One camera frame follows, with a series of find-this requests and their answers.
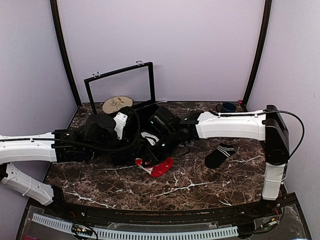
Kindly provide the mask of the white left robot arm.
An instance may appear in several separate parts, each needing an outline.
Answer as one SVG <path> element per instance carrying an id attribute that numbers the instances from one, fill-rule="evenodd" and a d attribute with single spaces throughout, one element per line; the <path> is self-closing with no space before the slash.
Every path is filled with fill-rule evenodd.
<path id="1" fill-rule="evenodd" d="M 148 140 L 141 135 L 140 120 L 135 115 L 92 114 L 85 124 L 74 129 L 58 129 L 31 136 L 1 136 L 0 183 L 23 196 L 38 201 L 60 218 L 71 213 L 63 190 L 44 184 L 23 173 L 15 162 L 50 163 L 88 162 L 95 154 L 113 154 L 120 163 L 135 160 Z"/>

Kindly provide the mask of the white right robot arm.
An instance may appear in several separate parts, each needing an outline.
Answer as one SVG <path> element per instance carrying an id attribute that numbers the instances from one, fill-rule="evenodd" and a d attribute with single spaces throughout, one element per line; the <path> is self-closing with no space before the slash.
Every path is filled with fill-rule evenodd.
<path id="1" fill-rule="evenodd" d="M 274 105 L 253 112 L 189 112 L 184 119 L 159 107 L 148 120 L 151 127 L 161 134 L 145 148 L 141 166 L 150 168 L 164 162 L 178 145 L 199 139 L 246 138 L 264 142 L 265 174 L 262 201 L 255 205 L 255 213 L 266 217 L 275 208 L 285 167 L 290 159 L 289 131 Z"/>

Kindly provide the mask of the red white sock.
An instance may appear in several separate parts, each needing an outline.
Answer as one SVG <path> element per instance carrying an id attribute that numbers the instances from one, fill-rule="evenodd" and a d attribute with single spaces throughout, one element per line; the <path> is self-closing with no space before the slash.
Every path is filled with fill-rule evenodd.
<path id="1" fill-rule="evenodd" d="M 138 167 L 147 172 L 151 177 L 157 178 L 164 175 L 172 167 L 174 160 L 171 157 L 168 157 L 164 162 L 151 167 L 143 167 L 142 163 L 143 160 L 140 158 L 135 160 L 135 164 Z"/>

